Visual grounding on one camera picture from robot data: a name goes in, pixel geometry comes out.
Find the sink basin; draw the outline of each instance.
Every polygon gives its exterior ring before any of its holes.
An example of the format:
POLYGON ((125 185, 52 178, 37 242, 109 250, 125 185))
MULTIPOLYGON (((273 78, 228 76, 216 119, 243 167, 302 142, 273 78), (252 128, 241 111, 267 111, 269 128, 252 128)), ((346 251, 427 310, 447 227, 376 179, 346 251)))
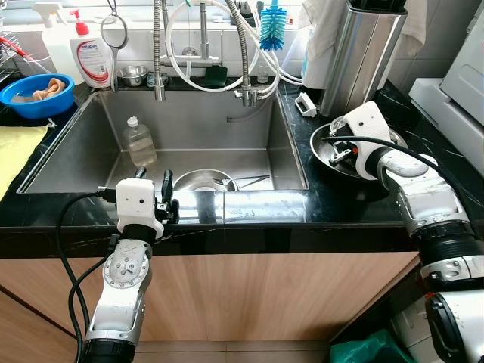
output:
POLYGON ((257 109, 242 107, 231 92, 166 92, 156 102, 149 91, 96 92, 70 120, 19 193, 95 191, 132 177, 123 140, 126 120, 137 116, 150 130, 158 161, 147 177, 161 186, 195 169, 217 169, 233 178, 269 174, 243 190, 307 189, 306 179, 281 110, 273 98, 257 109))

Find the wooden cabinet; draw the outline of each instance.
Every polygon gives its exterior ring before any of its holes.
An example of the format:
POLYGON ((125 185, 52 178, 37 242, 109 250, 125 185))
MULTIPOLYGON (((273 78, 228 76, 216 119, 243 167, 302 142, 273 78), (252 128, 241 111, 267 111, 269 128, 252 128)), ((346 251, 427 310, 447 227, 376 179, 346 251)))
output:
POLYGON ((2 363, 66 363, 76 354, 74 338, 2 292, 0 327, 2 363))
MULTIPOLYGON (((331 338, 417 253, 155 256, 141 340, 331 338)), ((97 259, 71 259, 80 275, 97 259)), ((0 260, 0 285, 67 330, 70 282, 59 259, 0 260)), ((92 312, 95 271, 82 284, 92 312)))

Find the red pump cap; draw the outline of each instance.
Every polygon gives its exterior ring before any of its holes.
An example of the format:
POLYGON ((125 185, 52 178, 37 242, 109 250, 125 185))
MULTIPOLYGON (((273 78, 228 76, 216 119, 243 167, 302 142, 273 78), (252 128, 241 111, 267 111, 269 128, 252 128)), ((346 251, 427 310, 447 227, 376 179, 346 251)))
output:
POLYGON ((77 21, 76 21, 77 34, 79 34, 80 36, 87 36, 89 34, 89 28, 86 25, 86 23, 84 23, 83 21, 80 20, 79 9, 72 10, 69 14, 76 16, 76 19, 77 19, 77 21))

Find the white cloth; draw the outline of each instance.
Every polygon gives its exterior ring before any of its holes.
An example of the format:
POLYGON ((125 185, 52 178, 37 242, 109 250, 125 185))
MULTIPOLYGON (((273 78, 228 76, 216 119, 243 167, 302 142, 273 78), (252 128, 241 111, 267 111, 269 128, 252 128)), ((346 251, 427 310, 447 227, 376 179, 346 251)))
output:
MULTIPOLYGON (((315 27, 308 43, 308 58, 314 61, 334 45, 346 0, 305 0, 302 4, 309 22, 315 27)), ((402 46, 415 55, 425 44, 427 28, 427 0, 407 0, 408 16, 402 29, 402 46)), ((304 23, 304 16, 299 16, 304 23)))

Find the blue bowl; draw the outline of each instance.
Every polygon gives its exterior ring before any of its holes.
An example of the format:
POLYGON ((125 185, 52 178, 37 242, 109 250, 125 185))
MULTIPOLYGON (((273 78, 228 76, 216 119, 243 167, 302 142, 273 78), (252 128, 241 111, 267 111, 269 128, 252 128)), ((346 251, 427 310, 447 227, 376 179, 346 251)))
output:
POLYGON ((74 103, 74 80, 65 74, 48 73, 26 77, 7 87, 0 92, 0 102, 9 106, 19 115, 26 119, 43 119, 63 113, 74 103), (52 78, 57 78, 66 84, 66 88, 59 94, 41 101, 17 103, 11 99, 18 95, 31 97, 37 90, 46 89, 52 78))

